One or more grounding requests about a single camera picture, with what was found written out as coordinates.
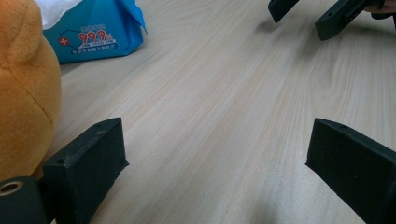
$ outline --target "orange plush toy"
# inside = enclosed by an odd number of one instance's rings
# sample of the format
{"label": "orange plush toy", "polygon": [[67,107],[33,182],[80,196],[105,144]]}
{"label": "orange plush toy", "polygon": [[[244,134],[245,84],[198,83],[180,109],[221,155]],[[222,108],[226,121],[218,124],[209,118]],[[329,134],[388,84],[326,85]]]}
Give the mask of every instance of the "orange plush toy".
{"label": "orange plush toy", "polygon": [[34,0],[0,0],[0,181],[31,175],[54,135],[60,67]]}

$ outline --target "wooden table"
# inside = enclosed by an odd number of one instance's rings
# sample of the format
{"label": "wooden table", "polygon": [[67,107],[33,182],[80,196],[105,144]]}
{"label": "wooden table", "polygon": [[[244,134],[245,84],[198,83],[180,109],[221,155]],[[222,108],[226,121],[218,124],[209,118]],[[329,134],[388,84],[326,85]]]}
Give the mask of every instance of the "wooden table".
{"label": "wooden table", "polygon": [[363,223],[304,163],[314,118],[396,149],[396,32],[361,13],[322,42],[334,3],[140,0],[135,53],[63,65],[47,158],[122,117],[131,163],[92,223]]}

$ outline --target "blue plastic packet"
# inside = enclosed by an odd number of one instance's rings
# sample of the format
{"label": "blue plastic packet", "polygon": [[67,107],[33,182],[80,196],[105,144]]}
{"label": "blue plastic packet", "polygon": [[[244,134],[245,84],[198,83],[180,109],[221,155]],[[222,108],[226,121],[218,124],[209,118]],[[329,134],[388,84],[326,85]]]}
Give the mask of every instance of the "blue plastic packet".
{"label": "blue plastic packet", "polygon": [[59,63],[125,56],[143,43],[143,13],[134,0],[82,0],[43,34]]}

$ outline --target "blue tissue package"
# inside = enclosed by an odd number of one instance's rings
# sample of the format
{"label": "blue tissue package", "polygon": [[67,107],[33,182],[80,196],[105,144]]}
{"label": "blue tissue package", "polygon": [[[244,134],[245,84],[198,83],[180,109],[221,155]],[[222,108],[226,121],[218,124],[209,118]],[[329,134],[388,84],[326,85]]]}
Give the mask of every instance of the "blue tissue package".
{"label": "blue tissue package", "polygon": [[43,34],[59,63],[125,56],[143,43],[143,13],[134,0],[82,0]]}

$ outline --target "white tissue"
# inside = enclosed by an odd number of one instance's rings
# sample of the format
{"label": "white tissue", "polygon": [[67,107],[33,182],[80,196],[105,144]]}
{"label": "white tissue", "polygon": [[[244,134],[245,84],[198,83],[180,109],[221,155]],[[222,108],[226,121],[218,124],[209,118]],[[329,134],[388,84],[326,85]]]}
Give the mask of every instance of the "white tissue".
{"label": "white tissue", "polygon": [[43,30],[48,30],[54,26],[62,15],[75,7],[82,0],[35,0],[41,9]]}

